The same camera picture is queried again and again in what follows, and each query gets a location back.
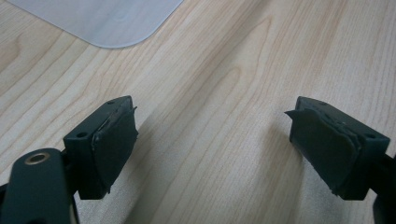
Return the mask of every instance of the metal ring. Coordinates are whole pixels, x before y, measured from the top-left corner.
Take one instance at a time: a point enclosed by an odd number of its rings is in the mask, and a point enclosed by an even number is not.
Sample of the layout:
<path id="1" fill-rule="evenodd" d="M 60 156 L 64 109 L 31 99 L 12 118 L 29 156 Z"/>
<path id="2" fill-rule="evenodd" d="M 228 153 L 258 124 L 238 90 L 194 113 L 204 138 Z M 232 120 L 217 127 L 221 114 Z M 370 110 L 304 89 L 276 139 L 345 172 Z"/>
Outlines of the metal ring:
<path id="1" fill-rule="evenodd" d="M 25 164 L 26 165 L 36 165 L 43 161 L 46 161 L 49 158 L 50 158 L 50 154 L 48 152 L 39 152 L 39 153 L 33 154 L 32 156 L 27 158 L 25 160 Z"/>

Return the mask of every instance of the translucent plastic sheet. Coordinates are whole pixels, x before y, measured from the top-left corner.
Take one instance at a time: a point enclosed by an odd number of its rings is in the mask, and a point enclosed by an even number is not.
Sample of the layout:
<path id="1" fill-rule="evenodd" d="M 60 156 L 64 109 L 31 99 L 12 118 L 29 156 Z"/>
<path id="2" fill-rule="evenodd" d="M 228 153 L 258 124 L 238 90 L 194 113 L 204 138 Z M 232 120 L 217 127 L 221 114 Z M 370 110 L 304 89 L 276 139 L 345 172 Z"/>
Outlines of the translucent plastic sheet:
<path id="1" fill-rule="evenodd" d="M 122 48 L 150 35 L 183 0 L 8 0 L 99 47 Z"/>

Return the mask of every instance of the wood grain pattern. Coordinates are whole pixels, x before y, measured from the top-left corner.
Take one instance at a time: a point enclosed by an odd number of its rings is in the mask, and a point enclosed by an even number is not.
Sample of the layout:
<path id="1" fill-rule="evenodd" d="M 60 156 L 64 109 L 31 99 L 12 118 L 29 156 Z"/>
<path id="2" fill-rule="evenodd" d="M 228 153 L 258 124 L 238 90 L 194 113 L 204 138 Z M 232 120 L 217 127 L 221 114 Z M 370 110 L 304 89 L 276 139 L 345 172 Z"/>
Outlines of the wood grain pattern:
<path id="1" fill-rule="evenodd" d="M 185 0 L 151 38 L 99 49 L 0 0 L 0 182 L 97 106 L 140 132 L 82 223 L 373 223 L 290 145 L 283 111 L 326 101 L 396 139 L 396 2 Z M 394 156 L 391 142 L 388 154 Z"/>

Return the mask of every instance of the wooden surface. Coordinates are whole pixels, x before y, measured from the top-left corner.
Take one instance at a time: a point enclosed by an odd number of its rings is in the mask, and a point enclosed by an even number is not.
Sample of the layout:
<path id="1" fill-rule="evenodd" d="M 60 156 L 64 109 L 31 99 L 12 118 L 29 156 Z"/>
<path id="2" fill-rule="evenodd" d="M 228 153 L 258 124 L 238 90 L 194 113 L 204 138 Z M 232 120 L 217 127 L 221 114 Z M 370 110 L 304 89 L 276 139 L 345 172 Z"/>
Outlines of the wooden surface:
<path id="1" fill-rule="evenodd" d="M 392 0 L 185 0 L 143 43 L 99 49 L 0 0 L 0 182 L 128 94 L 139 139 L 111 194 L 78 200 L 82 223 L 373 223 L 375 195 L 332 195 L 283 112 L 316 98 L 395 140 L 395 11 Z"/>

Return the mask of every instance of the table surface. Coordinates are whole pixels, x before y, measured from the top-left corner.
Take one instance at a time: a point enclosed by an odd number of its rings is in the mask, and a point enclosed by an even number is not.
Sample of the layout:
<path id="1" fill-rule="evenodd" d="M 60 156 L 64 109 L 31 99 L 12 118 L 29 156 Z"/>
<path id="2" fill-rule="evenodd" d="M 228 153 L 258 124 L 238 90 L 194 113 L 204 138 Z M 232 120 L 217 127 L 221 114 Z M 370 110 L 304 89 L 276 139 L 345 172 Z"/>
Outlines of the table surface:
<path id="1" fill-rule="evenodd" d="M 332 195 L 283 113 L 316 98 L 396 139 L 396 1 L 185 0 L 149 39 L 100 49 L 0 0 L 0 182 L 103 102 L 139 138 L 81 223 L 373 223 Z M 391 142 L 387 152 L 395 153 Z"/>

